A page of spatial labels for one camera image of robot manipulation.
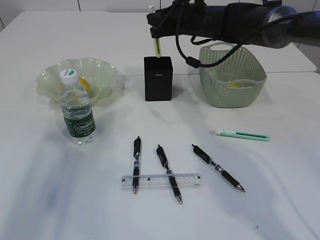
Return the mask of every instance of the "plastic ruler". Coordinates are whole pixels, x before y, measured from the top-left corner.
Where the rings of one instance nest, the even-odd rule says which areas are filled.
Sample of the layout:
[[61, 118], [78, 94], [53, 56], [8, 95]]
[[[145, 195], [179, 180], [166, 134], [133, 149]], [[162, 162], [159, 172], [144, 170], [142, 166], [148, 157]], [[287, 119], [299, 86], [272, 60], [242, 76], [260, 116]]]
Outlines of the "plastic ruler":
[[[172, 174], [179, 188], [199, 188], [203, 186], [203, 177], [199, 173]], [[139, 190], [170, 189], [169, 174], [140, 175]], [[137, 176], [123, 176], [121, 178], [121, 189], [132, 191], [132, 180]]]

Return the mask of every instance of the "plastic basket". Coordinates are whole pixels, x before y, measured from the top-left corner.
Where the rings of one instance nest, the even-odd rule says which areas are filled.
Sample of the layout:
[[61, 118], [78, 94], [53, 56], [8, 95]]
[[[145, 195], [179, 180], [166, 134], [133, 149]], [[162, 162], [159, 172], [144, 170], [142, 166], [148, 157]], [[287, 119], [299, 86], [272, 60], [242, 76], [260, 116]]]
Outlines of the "plastic basket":
[[[228, 50], [211, 50], [211, 47], [228, 45], [215, 43], [200, 49], [200, 61], [210, 64], [221, 59]], [[256, 57], [240, 47], [227, 60], [215, 67], [200, 68], [202, 89], [209, 101], [218, 108], [243, 108], [252, 104], [263, 88], [267, 75]]]

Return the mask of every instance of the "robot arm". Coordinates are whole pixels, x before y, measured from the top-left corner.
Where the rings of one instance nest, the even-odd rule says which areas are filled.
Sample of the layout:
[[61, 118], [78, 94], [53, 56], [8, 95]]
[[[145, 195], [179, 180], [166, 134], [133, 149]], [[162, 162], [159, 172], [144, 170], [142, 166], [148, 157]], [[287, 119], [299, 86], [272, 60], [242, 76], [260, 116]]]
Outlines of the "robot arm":
[[176, 36], [181, 56], [195, 68], [219, 63], [205, 65], [186, 57], [179, 46], [179, 35], [193, 36], [192, 40], [205, 37], [210, 41], [238, 44], [233, 52], [243, 44], [279, 49], [294, 42], [320, 47], [320, 11], [297, 13], [290, 6], [282, 6], [281, 1], [227, 6], [207, 6], [203, 0], [189, 1], [175, 0], [172, 6], [148, 14], [147, 21], [152, 26], [152, 38]]

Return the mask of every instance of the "plastic bottle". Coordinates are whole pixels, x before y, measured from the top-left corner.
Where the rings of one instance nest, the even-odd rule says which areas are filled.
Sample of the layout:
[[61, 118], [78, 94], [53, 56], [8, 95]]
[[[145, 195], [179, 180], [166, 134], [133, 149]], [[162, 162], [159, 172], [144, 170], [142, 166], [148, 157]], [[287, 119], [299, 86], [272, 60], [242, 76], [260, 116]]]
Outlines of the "plastic bottle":
[[89, 144], [96, 138], [96, 125], [90, 97], [79, 83], [76, 70], [61, 71], [60, 79], [63, 84], [61, 108], [71, 140], [77, 145]]

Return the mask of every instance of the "pen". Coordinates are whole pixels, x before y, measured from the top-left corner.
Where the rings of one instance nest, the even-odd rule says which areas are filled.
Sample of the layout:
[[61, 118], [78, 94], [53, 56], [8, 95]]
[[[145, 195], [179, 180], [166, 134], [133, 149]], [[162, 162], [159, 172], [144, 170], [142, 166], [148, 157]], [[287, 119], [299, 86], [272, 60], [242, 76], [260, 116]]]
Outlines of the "pen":
[[229, 181], [235, 188], [241, 190], [242, 192], [246, 192], [244, 187], [235, 180], [226, 170], [224, 170], [219, 164], [216, 164], [211, 157], [209, 157], [200, 147], [197, 145], [193, 145], [193, 152], [197, 154], [200, 158], [202, 158], [207, 164], [213, 165], [214, 169], [221, 174], [225, 179]]
[[169, 169], [169, 163], [168, 163], [167, 157], [165, 155], [165, 151], [162, 148], [162, 146], [158, 145], [158, 148], [156, 149], [156, 154], [158, 155], [162, 166], [166, 169], [166, 174], [168, 175], [169, 182], [172, 187], [174, 196], [176, 197], [178, 202], [180, 204], [182, 204], [182, 197], [181, 197], [181, 193], [180, 193], [180, 190], [179, 190], [177, 182], [176, 182], [176, 178], [173, 176], [172, 171]]
[[[149, 13], [155, 13], [156, 12], [156, 7], [154, 5], [149, 6]], [[159, 38], [154, 38], [154, 50], [155, 50], [155, 56], [157, 58], [161, 57], [161, 45], [160, 45], [160, 39]]]
[[136, 140], [133, 142], [133, 157], [134, 157], [134, 164], [133, 164], [133, 176], [132, 179], [132, 188], [133, 188], [133, 193], [136, 194], [138, 188], [139, 188], [139, 172], [140, 172], [140, 162], [139, 162], [139, 157], [140, 157], [140, 151], [141, 151], [141, 138], [138, 136]]
[[264, 141], [269, 142], [270, 137], [263, 134], [255, 134], [243, 131], [226, 131], [224, 129], [217, 129], [215, 130], [216, 135], [225, 136], [225, 137], [232, 137], [232, 138], [239, 138], [239, 139], [250, 139], [250, 140], [257, 140], [257, 141]]

